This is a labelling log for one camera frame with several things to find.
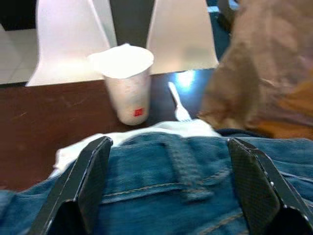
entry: brown paper bag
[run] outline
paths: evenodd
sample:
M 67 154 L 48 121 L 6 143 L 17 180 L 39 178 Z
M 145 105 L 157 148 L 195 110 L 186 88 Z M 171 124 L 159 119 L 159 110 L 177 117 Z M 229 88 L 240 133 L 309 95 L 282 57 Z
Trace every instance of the brown paper bag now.
M 241 0 L 199 118 L 215 128 L 313 139 L 312 0 Z

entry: white plastic fork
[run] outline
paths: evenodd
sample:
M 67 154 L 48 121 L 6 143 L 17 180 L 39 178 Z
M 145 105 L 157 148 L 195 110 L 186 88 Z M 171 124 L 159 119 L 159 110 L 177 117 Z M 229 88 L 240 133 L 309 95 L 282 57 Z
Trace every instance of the white plastic fork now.
M 178 92 L 176 90 L 176 87 L 174 85 L 173 82 L 169 82 L 168 83 L 168 87 L 170 88 L 170 91 L 173 95 L 174 101 L 176 103 L 176 109 L 175 109 L 175 117 L 178 121 L 182 121 L 182 122 L 188 122 L 188 121 L 192 121 L 188 111 L 184 108 L 184 106 L 182 105 Z

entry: red logo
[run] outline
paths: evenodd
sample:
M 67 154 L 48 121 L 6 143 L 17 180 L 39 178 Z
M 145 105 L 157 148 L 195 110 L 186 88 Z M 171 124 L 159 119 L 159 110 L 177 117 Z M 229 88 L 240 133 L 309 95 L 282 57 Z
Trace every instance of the red logo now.
M 134 117 L 143 115 L 143 108 L 134 111 Z

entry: dark wooden table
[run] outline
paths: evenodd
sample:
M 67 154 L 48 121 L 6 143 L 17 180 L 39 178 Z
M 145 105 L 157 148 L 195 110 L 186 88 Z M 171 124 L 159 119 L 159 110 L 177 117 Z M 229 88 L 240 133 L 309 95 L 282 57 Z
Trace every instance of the dark wooden table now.
M 211 70 L 154 75 L 148 120 L 138 126 L 118 121 L 104 81 L 0 89 L 0 188 L 23 190 L 52 172 L 55 152 L 95 133 L 124 132 L 175 120 L 167 82 L 195 118 Z

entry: white floor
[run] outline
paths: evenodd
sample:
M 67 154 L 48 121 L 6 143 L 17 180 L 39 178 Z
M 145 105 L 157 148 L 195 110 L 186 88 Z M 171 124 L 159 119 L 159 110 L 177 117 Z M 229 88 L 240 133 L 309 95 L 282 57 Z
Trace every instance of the white floor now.
M 36 64 L 35 29 L 0 30 L 0 84 L 28 81 Z

